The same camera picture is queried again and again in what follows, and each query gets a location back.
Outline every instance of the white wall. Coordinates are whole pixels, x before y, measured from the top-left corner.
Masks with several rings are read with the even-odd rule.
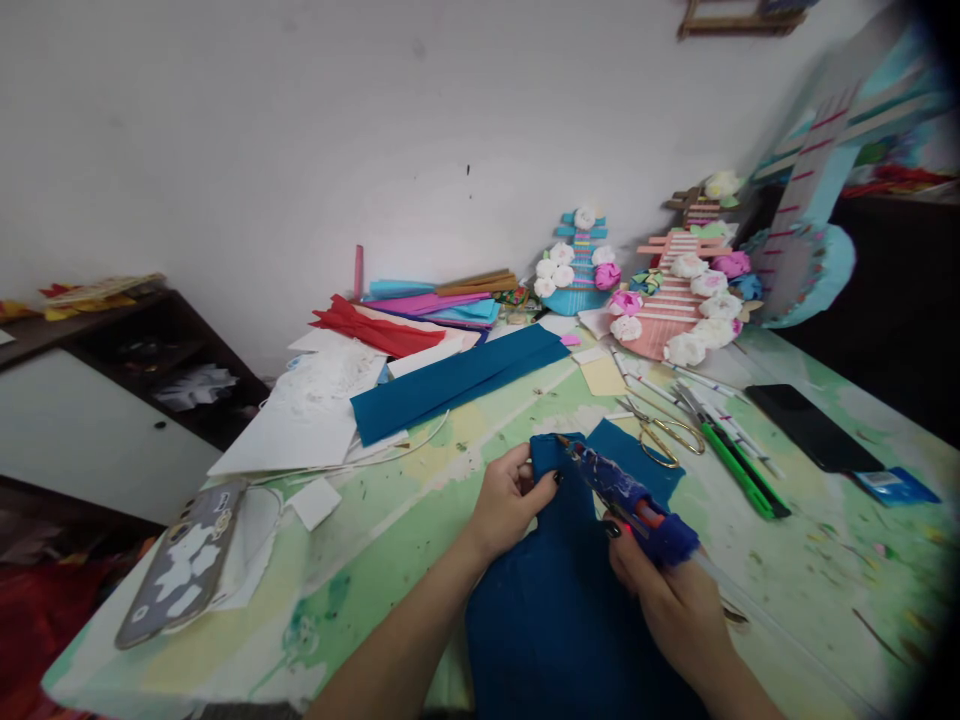
[[[523,271],[585,202],[659,231],[883,4],[678,44],[681,0],[8,0],[0,297],[160,270],[276,372],[355,243],[441,281]]]

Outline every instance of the yellow paper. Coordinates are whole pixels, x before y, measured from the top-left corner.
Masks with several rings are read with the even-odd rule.
[[[590,386],[590,392],[596,396],[626,395],[627,387],[623,376],[609,355],[580,366],[584,380]]]

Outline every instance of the phone case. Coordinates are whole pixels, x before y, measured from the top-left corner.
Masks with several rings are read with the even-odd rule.
[[[208,488],[189,500],[157,543],[150,568],[114,645],[126,650],[196,617],[217,589],[246,480]]]

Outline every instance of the hand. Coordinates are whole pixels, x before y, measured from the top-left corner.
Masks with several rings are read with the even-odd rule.
[[[483,474],[480,497],[463,532],[487,562],[520,542],[557,494],[556,473],[548,472],[534,485],[529,460],[530,443],[522,443],[487,465]]]
[[[640,598],[643,617],[660,652],[701,697],[720,670],[741,663],[723,617],[720,591],[706,571],[688,560],[657,570],[633,537],[629,525],[609,512],[620,537],[610,541],[610,565],[620,582]]]

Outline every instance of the white cabinet door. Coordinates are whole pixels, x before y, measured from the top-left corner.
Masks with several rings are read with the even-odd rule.
[[[0,474],[15,480],[167,525],[220,454],[63,350],[0,373]]]

